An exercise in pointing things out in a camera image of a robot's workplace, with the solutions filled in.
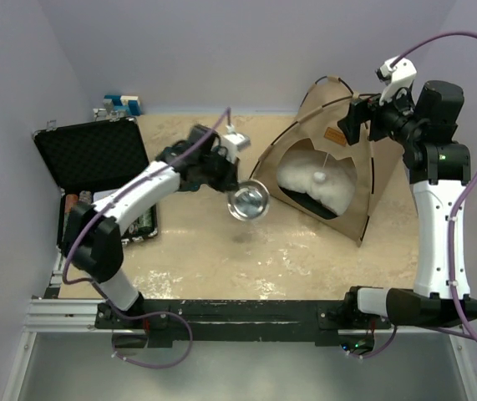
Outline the steel pet bowl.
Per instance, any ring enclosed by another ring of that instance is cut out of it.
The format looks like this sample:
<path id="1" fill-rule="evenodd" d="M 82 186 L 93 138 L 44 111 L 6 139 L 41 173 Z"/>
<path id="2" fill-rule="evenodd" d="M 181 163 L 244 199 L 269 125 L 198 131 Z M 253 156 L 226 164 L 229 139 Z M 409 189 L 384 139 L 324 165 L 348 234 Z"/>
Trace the steel pet bowl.
<path id="1" fill-rule="evenodd" d="M 259 180 L 246 180 L 238 189 L 227 193 L 227 209 L 238 221 L 254 221 L 265 216 L 270 193 Z"/>

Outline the beige patterned pet cushion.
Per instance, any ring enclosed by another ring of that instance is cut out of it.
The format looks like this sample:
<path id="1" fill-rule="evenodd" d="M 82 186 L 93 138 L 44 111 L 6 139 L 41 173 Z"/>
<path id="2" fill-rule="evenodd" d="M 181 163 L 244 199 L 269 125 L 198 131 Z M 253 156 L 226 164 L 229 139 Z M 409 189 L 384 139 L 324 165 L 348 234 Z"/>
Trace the beige patterned pet cushion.
<path id="1" fill-rule="evenodd" d="M 319 150 L 289 150 L 277 167 L 277 184 L 284 190 L 308 195 L 336 216 L 349 207 L 355 192 L 357 171 L 350 158 L 336 160 L 328 155 L 327 180 L 317 184 L 312 174 Z"/>

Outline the black poker chip case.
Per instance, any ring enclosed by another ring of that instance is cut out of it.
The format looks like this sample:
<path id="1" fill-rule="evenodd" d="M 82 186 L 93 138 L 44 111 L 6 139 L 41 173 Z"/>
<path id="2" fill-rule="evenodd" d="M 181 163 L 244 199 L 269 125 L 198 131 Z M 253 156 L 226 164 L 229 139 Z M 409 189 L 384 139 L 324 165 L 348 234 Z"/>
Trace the black poker chip case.
<path id="1" fill-rule="evenodd" d="M 150 164 L 134 117 L 42 129 L 33 134 L 33 143 L 61 191 L 57 248 L 63 242 L 67 195 L 118 189 Z"/>

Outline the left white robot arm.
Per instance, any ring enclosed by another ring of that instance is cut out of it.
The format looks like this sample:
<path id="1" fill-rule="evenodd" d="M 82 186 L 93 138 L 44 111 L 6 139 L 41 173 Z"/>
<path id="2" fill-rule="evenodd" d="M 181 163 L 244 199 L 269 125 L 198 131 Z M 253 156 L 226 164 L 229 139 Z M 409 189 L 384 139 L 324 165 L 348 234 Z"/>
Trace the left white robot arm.
<path id="1" fill-rule="evenodd" d="M 239 153 L 250 139 L 227 125 L 225 135 L 197 124 L 188 137 L 166 147 L 133 180 L 93 204 L 78 203 L 69 215 L 64 237 L 66 266 L 86 273 L 115 306 L 114 317 L 124 327 L 138 326 L 144 301 L 122 270 L 122 236 L 156 203 L 177 191 L 197 191 L 202 185 L 219 192 L 238 187 Z"/>

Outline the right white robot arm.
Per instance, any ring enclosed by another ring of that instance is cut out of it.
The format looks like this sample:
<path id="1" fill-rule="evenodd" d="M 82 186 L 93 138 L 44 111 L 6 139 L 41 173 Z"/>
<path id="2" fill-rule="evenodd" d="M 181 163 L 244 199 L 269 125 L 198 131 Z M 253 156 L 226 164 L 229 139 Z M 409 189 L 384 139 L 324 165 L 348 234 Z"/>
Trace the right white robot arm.
<path id="1" fill-rule="evenodd" d="M 337 125 L 347 142 L 370 125 L 369 140 L 389 138 L 403 148 L 403 163 L 419 218 L 419 261 L 412 288 L 351 287 L 345 323 L 361 328 L 373 316 L 396 326 L 453 327 L 477 319 L 464 268 L 464 202 L 471 182 L 469 149 L 453 136 L 464 91 L 439 80 L 425 83 L 418 99 L 402 87 L 386 103 L 379 95 L 352 99 Z"/>

